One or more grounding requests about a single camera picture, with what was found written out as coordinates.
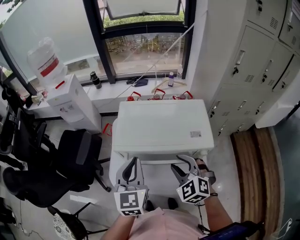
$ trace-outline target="marker cube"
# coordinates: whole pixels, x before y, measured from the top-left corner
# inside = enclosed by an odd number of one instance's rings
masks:
[[[114,193],[117,209],[123,216],[136,216],[145,213],[148,190],[135,190]]]
[[[210,196],[209,178],[195,176],[177,188],[177,193],[184,203],[196,204]]]

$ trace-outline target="white tile floor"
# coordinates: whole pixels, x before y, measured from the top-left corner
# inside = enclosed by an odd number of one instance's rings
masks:
[[[113,123],[116,117],[102,118],[102,127],[106,123]],[[51,141],[58,146],[59,140],[64,130],[72,128],[64,120],[55,120],[47,122],[46,133],[50,136]],[[110,157],[112,141],[107,135],[102,136],[103,142],[100,151],[99,159]],[[233,153],[233,148],[229,137],[220,137],[215,141],[215,148],[208,155],[208,167],[213,170],[217,177],[217,182],[214,184],[215,190],[219,193],[219,199],[227,210],[233,221],[240,221],[240,187],[237,168]],[[109,163],[103,164],[105,183],[111,186],[108,178]],[[13,209],[18,222],[20,222],[20,204],[22,208],[22,226],[28,232],[34,230],[38,232],[44,240],[59,239],[53,229],[53,217],[47,209],[41,209],[28,201],[21,201],[10,193],[5,193],[5,202]],[[156,207],[167,208],[167,197],[150,195],[150,199]],[[65,194],[54,207],[60,210],[68,210],[75,213],[85,202],[94,202],[95,204],[87,207],[81,214],[80,219],[86,228],[90,231],[101,230],[105,226],[109,227],[116,217],[116,210],[113,191],[107,193],[104,191],[97,181],[90,186],[90,190],[81,193],[68,192]],[[188,210],[191,214],[199,217],[198,209],[191,204],[179,202],[180,207]],[[205,207],[201,207],[203,223],[207,227],[207,218]],[[18,240],[32,239],[38,240],[39,236],[35,233],[26,237],[21,229],[11,226],[13,233]],[[99,240],[102,233],[91,235],[90,239]]]

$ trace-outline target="red label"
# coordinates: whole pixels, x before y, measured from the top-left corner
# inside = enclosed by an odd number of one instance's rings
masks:
[[[52,62],[49,66],[47,66],[47,67],[41,72],[41,75],[42,75],[43,77],[47,76],[49,73],[51,73],[51,72],[53,71],[53,69],[56,68],[56,66],[58,65],[58,63],[59,63],[58,59],[55,58],[55,59],[53,60],[53,62]]]

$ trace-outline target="wooden panel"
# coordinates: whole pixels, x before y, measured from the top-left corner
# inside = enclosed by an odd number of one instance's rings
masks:
[[[275,232],[280,209],[280,183],[273,142],[267,128],[254,129],[262,158],[266,186],[266,236]]]
[[[276,230],[280,184],[273,143],[267,128],[231,135],[239,181],[241,222],[265,223],[265,237]],[[250,239],[261,239],[257,232]]]

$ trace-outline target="plastic water bottle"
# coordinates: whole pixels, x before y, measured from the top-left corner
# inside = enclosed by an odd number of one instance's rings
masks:
[[[183,68],[182,68],[182,65],[180,64],[179,68],[177,70],[177,78],[178,79],[182,79],[182,72],[183,72]]]

